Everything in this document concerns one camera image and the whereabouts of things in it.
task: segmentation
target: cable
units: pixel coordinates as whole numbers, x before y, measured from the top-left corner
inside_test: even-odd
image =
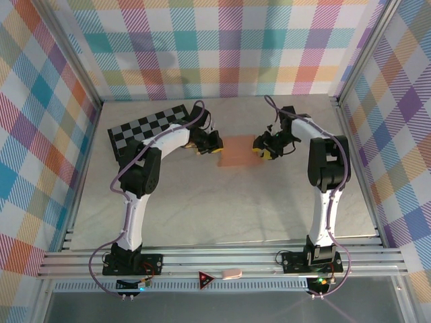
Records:
[[[110,183],[110,186],[109,186],[109,188],[110,188],[110,190],[111,191],[113,191],[114,193],[117,193],[117,194],[120,194],[120,195],[123,195],[125,198],[126,198],[126,201],[127,201],[127,208],[126,208],[126,217],[125,217],[125,222],[124,222],[124,226],[123,226],[123,229],[121,230],[121,234],[116,238],[116,239],[114,239],[113,241],[109,241],[109,242],[107,242],[107,243],[105,243],[105,244],[103,244],[103,245],[101,245],[100,247],[98,247],[97,249],[95,249],[94,251],[93,251],[93,253],[92,253],[92,255],[90,256],[90,260],[88,261],[88,270],[89,270],[89,272],[90,272],[90,276],[93,278],[93,280],[94,280],[94,282],[97,284],[97,286],[99,286],[100,288],[101,288],[101,290],[103,290],[104,292],[106,292],[107,294],[109,294],[109,295],[112,295],[112,296],[115,296],[115,297],[118,297],[118,298],[121,298],[121,299],[123,299],[123,297],[124,297],[124,294],[123,294],[123,296],[121,296],[121,295],[119,295],[118,293],[115,293],[115,292],[113,292],[113,291],[110,291],[109,289],[107,289],[105,286],[103,286],[102,284],[101,284],[101,282],[99,282],[99,280],[96,278],[96,276],[95,276],[95,274],[93,273],[93,270],[92,270],[92,261],[93,261],[93,258],[94,258],[94,256],[101,250],[101,249],[103,249],[103,248],[105,248],[105,247],[107,247],[107,246],[109,246],[109,245],[111,245],[111,244],[114,244],[115,242],[117,242],[117,241],[119,241],[125,234],[126,234],[126,232],[127,232],[127,228],[129,227],[129,221],[130,221],[130,216],[131,216],[131,199],[130,199],[130,197],[125,193],[125,192],[123,192],[122,190],[117,190],[117,189],[115,189],[114,188],[114,185],[118,182],[118,180],[119,180],[119,178],[122,176],[122,175],[124,175],[124,173],[125,172],[127,172],[127,170],[129,170],[129,168],[132,166],[132,165],[134,165],[140,158],[141,158],[141,156],[143,156],[143,154],[158,140],[158,139],[160,139],[160,138],[162,138],[163,136],[166,136],[168,133],[173,133],[173,132],[175,132],[175,131],[178,131],[178,130],[180,130],[180,129],[184,129],[184,128],[187,128],[187,127],[189,127],[189,126],[191,126],[192,124],[194,124],[194,123],[196,123],[202,116],[203,116],[203,113],[205,112],[205,103],[203,103],[203,101],[202,100],[197,100],[196,102],[195,102],[195,104],[194,105],[196,105],[196,104],[198,104],[198,103],[201,103],[202,104],[202,110],[201,110],[201,113],[199,114],[199,116],[197,116],[194,120],[192,120],[192,121],[190,121],[190,122],[188,122],[187,124],[183,124],[183,125],[181,125],[181,126],[178,126],[178,127],[176,127],[176,128],[174,128],[174,129],[170,129],[170,130],[166,130],[166,131],[163,131],[162,133],[160,133],[160,134],[158,134],[157,136],[155,136],[154,137],[154,139],[153,140],[151,140],[137,155],[136,155],[136,157],[130,162],[130,163],[128,163],[127,165],[126,165],[126,167],[124,167],[115,177],[114,177],[114,179],[112,180],[112,182]]]
[[[304,118],[302,116],[298,116],[297,114],[293,114],[287,111],[284,111],[280,108],[277,107],[277,105],[275,104],[274,100],[272,99],[271,96],[264,96],[265,101],[272,107],[275,109],[275,111],[277,111],[278,113],[284,113],[287,114],[289,117],[291,118],[297,118],[301,121],[304,121],[305,123],[309,124],[310,126],[312,126],[314,129],[316,129],[318,132],[320,132],[322,135],[327,136],[328,138],[332,139],[335,144],[338,146],[340,152],[341,152],[341,158],[343,159],[343,164],[344,164],[344,174],[343,174],[343,179],[341,180],[341,182],[338,184],[338,186],[332,190],[331,195],[330,195],[330,199],[329,199],[329,203],[328,203],[328,210],[327,210],[327,216],[326,216],[326,229],[328,230],[328,234],[329,237],[331,238],[332,242],[339,248],[343,249],[345,251],[345,253],[347,254],[347,271],[343,277],[343,279],[341,280],[341,282],[338,284],[338,286],[336,286],[336,288],[334,288],[332,291],[328,291],[325,295],[331,295],[332,293],[335,293],[339,288],[341,288],[341,286],[343,286],[343,284],[345,283],[346,279],[349,277],[350,274],[350,269],[352,267],[352,257],[350,256],[349,250],[347,250],[346,247],[342,246],[332,235],[331,233],[331,209],[332,209],[332,204],[333,204],[333,200],[335,198],[335,193],[338,192],[340,190],[341,187],[343,187],[345,185],[345,183],[347,182],[347,177],[348,177],[348,163],[347,163],[347,155],[345,154],[344,148],[343,146],[341,146],[341,143],[338,141],[337,138],[335,138],[332,134],[328,133],[327,131],[323,130],[321,127],[319,127],[317,124],[313,123],[310,121],[309,118]]]

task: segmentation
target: plaid wall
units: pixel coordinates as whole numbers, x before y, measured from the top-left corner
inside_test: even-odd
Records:
[[[362,37],[358,44],[356,45],[356,48],[353,52],[353,55],[350,57],[349,63],[343,73],[343,76],[341,77],[341,81],[338,83],[338,86],[335,90],[335,93],[332,94],[331,91],[329,91],[329,95],[332,96],[339,96],[341,93],[341,90],[343,89],[344,84],[346,83],[348,77],[350,76],[350,72],[353,69],[353,66],[355,66],[356,62],[358,61],[359,55],[364,48],[364,45],[366,44],[366,41],[368,40],[368,37],[371,35],[372,29],[374,25],[377,22],[378,17],[382,13],[383,9],[385,8],[385,4],[388,0],[379,0],[378,5],[375,7],[374,12],[371,16],[371,18],[368,21],[368,25],[365,28],[364,33],[362,34]]]
[[[390,245],[431,319],[431,1],[404,0],[347,99]]]
[[[384,1],[51,3],[104,99],[164,100],[335,90]]]
[[[0,1],[0,322],[24,320],[95,115],[30,0]]]

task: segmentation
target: black bracket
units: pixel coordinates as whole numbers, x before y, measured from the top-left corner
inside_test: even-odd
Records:
[[[145,145],[138,140],[132,139],[127,144],[125,154],[120,159],[120,171],[130,163]],[[159,183],[160,164],[162,163],[162,151],[150,147],[142,156],[145,158],[143,166],[132,165],[121,177],[121,189],[132,192],[137,198],[145,194],[151,194]]]
[[[298,274],[298,273],[317,273],[329,274],[332,273],[331,265],[333,265],[334,273],[343,272],[343,263],[341,256],[335,252],[334,260],[326,264],[308,265],[307,257],[303,252],[282,252],[281,264],[283,265],[283,273]]]
[[[335,136],[335,138],[343,147],[347,157],[347,165],[344,165],[341,151],[332,139],[313,138],[310,140],[308,180],[311,185],[317,186],[322,193],[338,186],[343,179],[345,167],[347,167],[346,182],[350,180],[349,143],[345,136]]]
[[[134,251],[124,250],[113,244],[111,253],[103,259],[102,275],[104,276],[152,276],[161,275],[163,267],[162,254],[141,254],[142,246]]]

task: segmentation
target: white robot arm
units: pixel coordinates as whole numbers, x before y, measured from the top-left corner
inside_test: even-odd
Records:
[[[195,105],[189,120],[195,120],[201,113],[201,107]],[[133,164],[119,179],[121,189],[129,197],[125,199],[123,213],[126,223],[125,232],[121,238],[111,246],[110,254],[104,257],[103,275],[146,275],[148,270],[143,264],[150,264],[154,274],[160,273],[162,255],[142,255],[142,224],[145,208],[151,193],[156,189],[160,164],[163,158],[179,147],[195,147],[200,154],[216,153],[223,149],[223,142],[218,131],[213,129],[211,116],[204,111],[202,117],[187,128],[169,132],[178,128],[179,124],[172,124],[144,154],[143,166]],[[143,141],[128,142],[125,155],[119,161],[120,170],[125,168],[135,156],[150,142],[152,138]]]
[[[293,106],[286,106],[282,110],[295,114]],[[300,116],[312,122],[309,115],[301,114]],[[339,257],[339,254],[335,251],[335,244],[329,236],[329,231],[335,236],[337,206],[344,187],[334,194],[329,215],[330,223],[327,223],[328,205],[333,190],[343,179],[345,167],[348,170],[347,181],[350,179],[348,141],[345,136],[335,136],[347,156],[347,165],[344,165],[341,152],[332,139],[322,135],[305,120],[286,114],[279,114],[279,119],[281,131],[273,134],[272,125],[268,126],[268,131],[256,138],[253,150],[260,151],[262,157],[271,160],[285,155],[284,147],[290,143],[293,146],[295,142],[306,144],[309,148],[308,180],[314,186],[314,215],[311,229],[306,237],[304,251],[301,255],[294,253],[281,255],[283,258],[289,258],[288,263],[293,261],[304,263],[306,266],[337,263],[336,258]],[[291,273],[290,269],[293,267],[285,266],[285,273]]]

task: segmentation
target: white tabletop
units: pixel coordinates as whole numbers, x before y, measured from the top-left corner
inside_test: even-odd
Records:
[[[280,106],[308,113],[325,130],[340,134],[326,95],[276,96]],[[123,198],[109,190],[119,170],[107,129],[194,100],[105,103],[94,138],[71,249],[96,248],[122,228]],[[220,136],[260,135],[275,112],[262,97],[205,99]],[[308,148],[253,168],[219,168],[219,154],[177,149],[163,159],[160,182],[143,221],[145,246],[215,244],[305,238],[314,196],[308,182]],[[374,234],[355,174],[341,197],[336,236]]]

